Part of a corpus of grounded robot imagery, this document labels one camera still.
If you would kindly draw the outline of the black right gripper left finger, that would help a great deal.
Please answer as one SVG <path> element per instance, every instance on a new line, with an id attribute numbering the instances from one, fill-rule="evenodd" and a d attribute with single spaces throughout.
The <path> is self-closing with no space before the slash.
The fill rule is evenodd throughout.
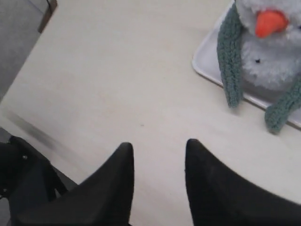
<path id="1" fill-rule="evenodd" d="M 134 194 L 134 149 L 119 145 L 89 178 L 16 217 L 18 226 L 127 226 Z"/>

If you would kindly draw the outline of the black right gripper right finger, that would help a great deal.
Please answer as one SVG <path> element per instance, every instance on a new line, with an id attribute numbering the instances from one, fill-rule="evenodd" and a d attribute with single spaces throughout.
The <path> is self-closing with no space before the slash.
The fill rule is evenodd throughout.
<path id="1" fill-rule="evenodd" d="M 299 226 L 301 206 L 244 179 L 200 141 L 185 153 L 186 191 L 195 226 Z"/>

